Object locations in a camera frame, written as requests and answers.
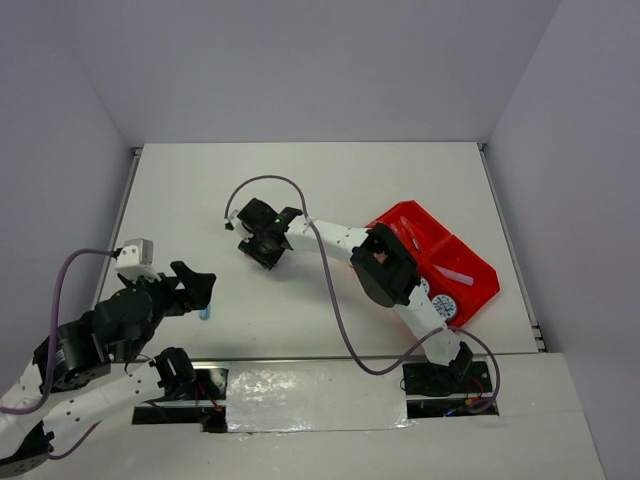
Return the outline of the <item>blue highlighter pen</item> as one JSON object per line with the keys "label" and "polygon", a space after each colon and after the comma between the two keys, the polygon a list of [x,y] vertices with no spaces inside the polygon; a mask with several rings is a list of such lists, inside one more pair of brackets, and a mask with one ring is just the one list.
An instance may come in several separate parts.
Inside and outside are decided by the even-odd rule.
{"label": "blue highlighter pen", "polygon": [[211,317],[211,306],[207,305],[204,309],[199,311],[199,318],[203,321],[209,320]]}

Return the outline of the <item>red pen refill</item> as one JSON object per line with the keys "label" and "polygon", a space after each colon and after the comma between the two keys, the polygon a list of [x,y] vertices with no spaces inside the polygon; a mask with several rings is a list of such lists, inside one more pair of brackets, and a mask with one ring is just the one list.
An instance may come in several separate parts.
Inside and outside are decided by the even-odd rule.
{"label": "red pen refill", "polygon": [[413,244],[413,246],[414,246],[415,250],[416,250],[417,252],[421,253],[421,252],[422,252],[421,245],[420,245],[420,243],[418,242],[418,239],[417,239],[417,237],[416,237],[416,236],[415,236],[415,234],[414,234],[414,231],[413,231],[413,228],[412,228],[412,224],[411,224],[411,222],[410,222],[406,217],[404,217],[404,216],[401,216],[401,217],[400,217],[400,222],[401,222],[401,224],[402,224],[403,229],[404,229],[404,230],[405,230],[405,232],[407,233],[407,235],[408,235],[409,239],[411,240],[411,242],[412,242],[412,244]]}

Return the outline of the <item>blue tape stack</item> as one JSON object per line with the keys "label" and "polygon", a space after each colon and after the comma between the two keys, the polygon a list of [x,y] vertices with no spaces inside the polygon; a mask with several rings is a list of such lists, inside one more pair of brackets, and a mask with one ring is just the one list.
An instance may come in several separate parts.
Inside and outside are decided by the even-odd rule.
{"label": "blue tape stack", "polygon": [[435,295],[431,299],[431,303],[445,322],[452,321],[458,314],[458,305],[456,301],[449,295]]}
{"label": "blue tape stack", "polygon": [[430,287],[430,284],[429,284],[428,280],[426,278],[424,278],[424,277],[421,277],[420,278],[420,285],[421,285],[421,288],[424,291],[424,294],[426,296],[429,296],[431,287]]}

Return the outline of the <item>pink eraser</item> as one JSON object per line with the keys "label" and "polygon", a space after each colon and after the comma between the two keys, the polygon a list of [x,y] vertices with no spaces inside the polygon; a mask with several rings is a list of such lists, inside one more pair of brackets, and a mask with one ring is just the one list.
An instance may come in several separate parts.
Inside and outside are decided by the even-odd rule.
{"label": "pink eraser", "polygon": [[451,281],[455,281],[466,286],[474,285],[474,278],[471,276],[447,269],[439,265],[435,265],[434,268]]}

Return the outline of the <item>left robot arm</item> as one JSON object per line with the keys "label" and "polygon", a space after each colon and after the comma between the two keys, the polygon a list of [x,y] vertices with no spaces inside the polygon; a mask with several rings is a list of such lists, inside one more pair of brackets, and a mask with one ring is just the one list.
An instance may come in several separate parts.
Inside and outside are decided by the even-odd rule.
{"label": "left robot arm", "polygon": [[48,460],[55,446],[82,428],[138,403],[189,396],[196,373],[186,351],[168,347],[139,368],[94,390],[89,384],[129,366],[167,317],[206,308],[216,276],[184,262],[171,276],[123,278],[123,288],[74,322],[57,327],[34,351],[17,383],[1,399],[1,476],[21,476]]}

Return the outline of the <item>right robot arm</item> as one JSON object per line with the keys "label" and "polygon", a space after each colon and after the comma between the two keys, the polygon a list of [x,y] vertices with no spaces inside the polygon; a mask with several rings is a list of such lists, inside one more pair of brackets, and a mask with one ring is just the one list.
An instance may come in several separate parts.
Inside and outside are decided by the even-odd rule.
{"label": "right robot arm", "polygon": [[329,259],[352,267],[366,296],[395,312],[417,338],[397,364],[421,349],[442,389],[457,391],[469,380],[471,350],[437,312],[422,286],[417,260],[389,226],[346,227],[313,219],[293,207],[276,212],[254,198],[226,215],[225,228],[240,236],[239,250],[267,270],[287,251],[320,254],[339,330],[352,357],[357,354],[336,305]]}

